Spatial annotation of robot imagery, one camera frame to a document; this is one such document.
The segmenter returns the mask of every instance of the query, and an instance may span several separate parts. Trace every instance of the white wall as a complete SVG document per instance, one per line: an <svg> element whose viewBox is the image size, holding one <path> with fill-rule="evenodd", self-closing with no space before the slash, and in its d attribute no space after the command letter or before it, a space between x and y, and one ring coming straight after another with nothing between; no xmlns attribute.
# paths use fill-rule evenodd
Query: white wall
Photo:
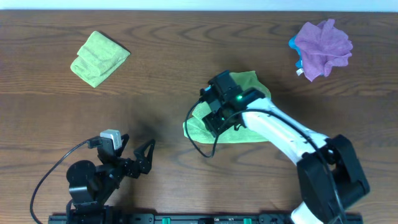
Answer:
<svg viewBox="0 0 398 224"><path fill-rule="evenodd" d="M398 0L0 0L0 9L398 12Z"/></svg>

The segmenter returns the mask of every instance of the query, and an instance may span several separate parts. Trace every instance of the white tag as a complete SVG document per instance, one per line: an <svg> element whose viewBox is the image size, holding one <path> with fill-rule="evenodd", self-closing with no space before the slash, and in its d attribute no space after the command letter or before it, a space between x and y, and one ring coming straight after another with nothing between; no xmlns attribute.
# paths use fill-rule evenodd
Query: white tag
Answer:
<svg viewBox="0 0 398 224"><path fill-rule="evenodd" d="M303 69L303 68L300 68L300 69L298 69L298 70L296 71L296 74L297 74L298 76L300 76L303 72L304 72L304 69Z"/></svg>

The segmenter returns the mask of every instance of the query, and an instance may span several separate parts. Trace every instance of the light green towel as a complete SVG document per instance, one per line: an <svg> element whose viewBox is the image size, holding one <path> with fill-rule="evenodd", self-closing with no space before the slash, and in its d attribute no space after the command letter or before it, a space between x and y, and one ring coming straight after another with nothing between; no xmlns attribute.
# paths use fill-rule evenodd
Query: light green towel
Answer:
<svg viewBox="0 0 398 224"><path fill-rule="evenodd" d="M97 87L122 64L130 53L94 31L77 52L70 69L92 87Z"/></svg>
<svg viewBox="0 0 398 224"><path fill-rule="evenodd" d="M257 79L255 71L241 72L241 73L230 73L232 79L236 84L241 85L241 88L247 90L250 87L257 88L262 91L266 97L271 98L271 93L263 84ZM189 135L194 141L203 144L213 144L215 138L209 131L207 131L204 122L201 120L211 112L209 105L206 102L200 103L192 112L192 118L187 121L187 128ZM187 134L182 124L184 135ZM234 130L234 127L230 127L218 138L218 143L241 143L241 142L264 142L268 141L260 134L255 133L247 128L240 127L238 131Z"/></svg>

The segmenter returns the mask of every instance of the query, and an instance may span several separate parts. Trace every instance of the cable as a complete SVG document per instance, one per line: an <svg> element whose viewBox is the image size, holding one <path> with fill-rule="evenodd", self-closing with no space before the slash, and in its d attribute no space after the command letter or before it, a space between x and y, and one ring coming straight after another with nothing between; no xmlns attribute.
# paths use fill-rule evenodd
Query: cable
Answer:
<svg viewBox="0 0 398 224"><path fill-rule="evenodd" d="M34 211L33 211L33 202L35 200L35 196L36 193L39 189L39 187L42 185L43 181L50 175L50 173L57 168L57 166L64 160L66 159L71 153L74 152L74 150L78 149L80 146L86 144L87 141L83 141L82 143L80 143L79 145L75 146L73 149L69 150L69 152L67 152L44 176L43 178L39 181L39 183L37 184L35 190L33 191L33 195L32 198L30 200L30 215L32 215L32 218L35 220L36 223L42 224L42 222L40 222L40 220L36 217Z"/></svg>
<svg viewBox="0 0 398 224"><path fill-rule="evenodd" d="M191 141L191 143L193 144L193 146L197 149L197 151L200 152L200 154L203 155L204 157L206 157L206 158L211 158L211 157L213 157L214 154L215 154L217 141L218 141L218 138L219 138L220 135L219 135L219 134L216 135L215 141L214 141L214 143L213 143L213 149L212 149L212 151L211 151L211 154L210 154L210 155L206 155L206 154L204 154L204 153L199 149L199 147L193 142L193 140L191 139L191 137L190 137L189 134L188 134L187 119L188 119L188 117L189 117L190 112L191 112L191 111L196 107L196 105L199 104L199 103L200 103L200 101L197 101L197 102L191 107L190 111L189 111L188 114L187 114L187 117L185 118L185 132L187 133L187 136L188 136L189 140ZM317 145L312 141L312 139L311 139L310 137L308 137L308 136L307 136L303 131L301 131L299 128L297 128L296 126L294 126L292 123L288 122L288 121L287 121L286 119L284 119L283 117L281 117L281 116L279 116L279 115L277 115L277 114L275 114L275 113L273 113L273 112L271 112L271 111L260 110L260 109L246 109L246 110L238 111L238 112L232 114L231 116L229 116L229 117L224 121L224 123L221 125L220 129L222 130L222 129L228 124L228 121L229 121L231 118L235 117L236 115L239 115L239 114L242 114L242 113L246 113L246 112L258 112L258 113L265 113L265 114L268 114L268 115L270 115L270 116L274 116L275 118L281 120L282 122L284 122L285 124L287 124L288 126L290 126L292 129L294 129L296 132L298 132L308 143L310 143L310 145L314 148L315 152L317 152L318 157L321 159L322 164L324 165L324 167L325 167L325 169L326 169L327 176L328 176L328 178L329 178L331 187L332 187L332 189L333 189L333 191L334 191L334 194L335 194L336 202L337 202L337 204L338 204L339 213L340 213L340 214L338 215L338 217L340 218L340 220L341 220L342 223L346 223L347 217L346 217L346 215L345 215L344 207L343 207L343 205L341 204L341 200L340 200L340 197L339 197L338 191L337 191L337 186L336 186L335 181L333 180L333 174L331 173L331 170L330 170L330 168L329 168L329 166L328 166L328 164L327 164L327 161L326 161L325 158L323 157L322 153L319 151L319 148L317 147Z"/></svg>

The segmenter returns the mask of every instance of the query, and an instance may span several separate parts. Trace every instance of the wooden table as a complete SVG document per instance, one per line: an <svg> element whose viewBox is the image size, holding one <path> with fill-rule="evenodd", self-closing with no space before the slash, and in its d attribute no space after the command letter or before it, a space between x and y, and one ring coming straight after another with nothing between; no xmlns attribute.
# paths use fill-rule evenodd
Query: wooden table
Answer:
<svg viewBox="0 0 398 224"><path fill-rule="evenodd" d="M349 65L313 83L296 76L287 45L307 21L335 18L353 41ZM223 70L255 70L274 103L297 121L354 144L371 193L351 211L365 223L398 219L397 14L335 12L0 11L0 222L32 223L42 176L70 148L105 129L128 133L124 157L157 140L149 175L125 179L111 205L159 213L259 213L301 201L295 166L271 143L220 144L204 159L182 122L199 89ZM98 88L70 70L99 30L131 56ZM201 145L205 150L210 145ZM96 164L74 152L41 186L43 221L70 199L66 170Z"/></svg>

